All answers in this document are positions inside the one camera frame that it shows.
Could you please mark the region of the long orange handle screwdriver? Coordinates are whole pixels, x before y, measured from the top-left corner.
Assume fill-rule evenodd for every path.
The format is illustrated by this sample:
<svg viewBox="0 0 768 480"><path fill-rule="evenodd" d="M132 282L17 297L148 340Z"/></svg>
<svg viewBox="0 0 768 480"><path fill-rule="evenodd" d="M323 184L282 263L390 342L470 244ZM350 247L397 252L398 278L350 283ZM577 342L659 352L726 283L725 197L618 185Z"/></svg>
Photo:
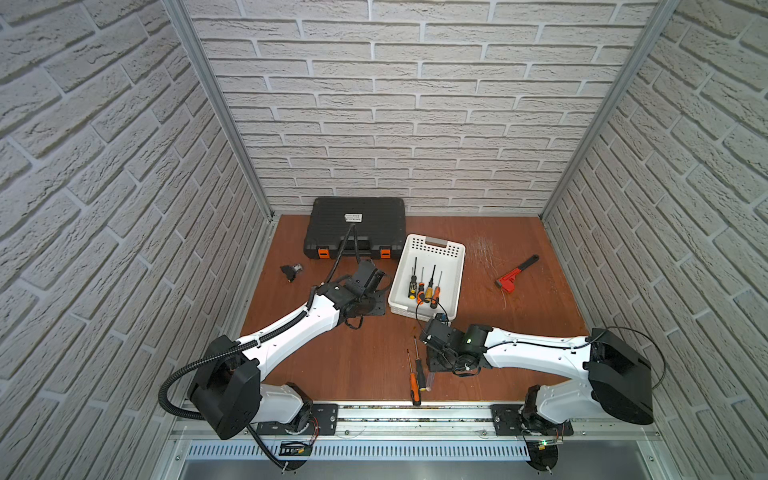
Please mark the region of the long orange handle screwdriver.
<svg viewBox="0 0 768 480"><path fill-rule="evenodd" d="M421 405L420 387L418 384L417 374L414 370L413 362L410 358L410 352L406 351L409 367L409 385L410 385L410 398L413 406Z"/></svg>

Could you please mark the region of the orange black handle screwdriver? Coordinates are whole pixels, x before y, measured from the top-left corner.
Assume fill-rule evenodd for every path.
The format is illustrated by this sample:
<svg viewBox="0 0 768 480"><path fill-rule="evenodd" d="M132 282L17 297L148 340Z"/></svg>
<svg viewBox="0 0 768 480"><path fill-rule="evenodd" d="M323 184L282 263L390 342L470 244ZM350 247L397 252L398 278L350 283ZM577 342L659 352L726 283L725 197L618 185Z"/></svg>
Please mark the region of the orange black handle screwdriver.
<svg viewBox="0 0 768 480"><path fill-rule="evenodd" d="M421 305L425 302L425 283L423 281L423 276L424 276L424 269L421 269L421 275L419 277L417 297L416 297L416 301L418 305Z"/></svg>

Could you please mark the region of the orange grey handle screwdriver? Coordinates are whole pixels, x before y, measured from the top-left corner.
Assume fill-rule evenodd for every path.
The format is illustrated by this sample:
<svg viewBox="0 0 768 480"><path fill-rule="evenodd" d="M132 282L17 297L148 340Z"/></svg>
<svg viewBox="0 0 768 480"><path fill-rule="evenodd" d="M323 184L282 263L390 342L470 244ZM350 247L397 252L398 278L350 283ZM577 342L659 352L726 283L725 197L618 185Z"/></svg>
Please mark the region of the orange grey handle screwdriver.
<svg viewBox="0 0 768 480"><path fill-rule="evenodd" d="M439 306L439 297L441 293L440 282L442 280L442 274L443 272L440 272L437 286L433 289L433 292L432 292L432 296L430 299L430 307L432 309L436 309Z"/></svg>

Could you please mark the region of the black yellow handle screwdriver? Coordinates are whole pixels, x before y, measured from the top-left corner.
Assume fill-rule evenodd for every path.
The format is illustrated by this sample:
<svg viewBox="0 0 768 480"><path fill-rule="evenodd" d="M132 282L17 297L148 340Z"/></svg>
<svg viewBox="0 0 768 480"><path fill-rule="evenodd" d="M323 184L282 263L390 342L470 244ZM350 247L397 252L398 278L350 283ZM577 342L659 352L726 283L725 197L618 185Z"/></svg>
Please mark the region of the black yellow handle screwdriver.
<svg viewBox="0 0 768 480"><path fill-rule="evenodd" d="M425 291L425 303L431 304L432 298L433 298L433 291L434 291L434 275L436 272L436 265L433 265L432 273L430 275L427 288Z"/></svg>

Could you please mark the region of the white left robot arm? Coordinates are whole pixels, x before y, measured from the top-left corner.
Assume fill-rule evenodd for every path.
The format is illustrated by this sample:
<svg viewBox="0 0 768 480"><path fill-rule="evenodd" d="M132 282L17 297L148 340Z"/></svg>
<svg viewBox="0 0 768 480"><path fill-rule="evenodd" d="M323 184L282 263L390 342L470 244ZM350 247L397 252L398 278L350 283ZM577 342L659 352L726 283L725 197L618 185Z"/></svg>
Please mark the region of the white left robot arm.
<svg viewBox="0 0 768 480"><path fill-rule="evenodd" d="M351 319L384 314L386 293L379 284L385 277L364 260L353 275L315 287L304 305L260 331L214 340L188 390L197 412L222 440L253 423L302 433L311 423L313 401L297 385L269 385L266 377L314 338Z"/></svg>

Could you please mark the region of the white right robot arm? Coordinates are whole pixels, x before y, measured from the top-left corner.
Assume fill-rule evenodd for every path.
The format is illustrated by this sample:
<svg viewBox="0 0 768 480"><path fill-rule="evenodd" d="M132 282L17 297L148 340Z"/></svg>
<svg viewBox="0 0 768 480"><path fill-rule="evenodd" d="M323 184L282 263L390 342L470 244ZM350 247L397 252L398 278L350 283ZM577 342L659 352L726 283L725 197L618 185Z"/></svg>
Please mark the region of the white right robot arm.
<svg viewBox="0 0 768 480"><path fill-rule="evenodd" d="M547 435L574 418L654 422L651 363L608 328L546 337L478 324L463 332L433 318L420 341L440 367L457 376L515 368L564 377L560 384L528 389L518 417L531 432Z"/></svg>

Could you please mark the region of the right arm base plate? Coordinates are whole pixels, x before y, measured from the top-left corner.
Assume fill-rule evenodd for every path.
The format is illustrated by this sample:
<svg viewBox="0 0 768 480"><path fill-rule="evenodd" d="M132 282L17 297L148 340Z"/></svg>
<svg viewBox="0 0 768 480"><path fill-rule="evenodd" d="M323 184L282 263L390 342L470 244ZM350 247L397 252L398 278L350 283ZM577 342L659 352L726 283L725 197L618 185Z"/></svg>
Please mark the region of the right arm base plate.
<svg viewBox="0 0 768 480"><path fill-rule="evenodd" d="M545 437L572 436L574 429L570 421L561 424L552 423L541 417L533 407L523 404L492 404L490 406L497 436Z"/></svg>

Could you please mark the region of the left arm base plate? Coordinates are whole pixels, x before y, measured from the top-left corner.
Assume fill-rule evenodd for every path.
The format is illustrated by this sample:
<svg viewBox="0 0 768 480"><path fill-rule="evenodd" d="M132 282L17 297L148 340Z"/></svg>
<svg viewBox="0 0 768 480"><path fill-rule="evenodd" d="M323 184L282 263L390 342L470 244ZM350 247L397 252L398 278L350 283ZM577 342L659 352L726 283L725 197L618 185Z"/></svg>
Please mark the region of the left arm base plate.
<svg viewBox="0 0 768 480"><path fill-rule="evenodd" d="M310 436L318 433L320 436L334 436L338 423L339 405L336 403L315 403L309 413L300 416L301 427L295 422L282 424L278 422L256 422L256 431L260 435L289 435Z"/></svg>

